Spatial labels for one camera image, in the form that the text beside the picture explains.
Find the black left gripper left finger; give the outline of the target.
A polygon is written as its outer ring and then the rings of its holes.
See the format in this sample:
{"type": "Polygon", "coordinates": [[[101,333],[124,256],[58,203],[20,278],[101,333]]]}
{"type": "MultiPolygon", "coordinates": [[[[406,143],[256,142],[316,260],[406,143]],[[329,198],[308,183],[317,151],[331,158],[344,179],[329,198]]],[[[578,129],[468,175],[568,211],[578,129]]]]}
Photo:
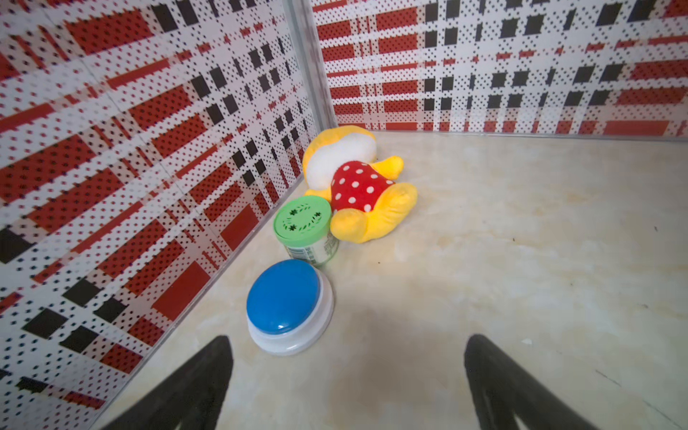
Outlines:
{"type": "Polygon", "coordinates": [[[214,429],[233,365],[229,337],[218,336],[106,428],[214,429]]]}

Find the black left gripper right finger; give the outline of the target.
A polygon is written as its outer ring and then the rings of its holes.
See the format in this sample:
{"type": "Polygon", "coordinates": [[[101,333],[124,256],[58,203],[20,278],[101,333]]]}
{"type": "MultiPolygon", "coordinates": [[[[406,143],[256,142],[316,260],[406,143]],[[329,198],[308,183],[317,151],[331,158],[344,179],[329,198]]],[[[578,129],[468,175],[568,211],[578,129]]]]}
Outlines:
{"type": "Polygon", "coordinates": [[[482,334],[469,338],[464,367],[482,429],[595,427],[482,334]]]}

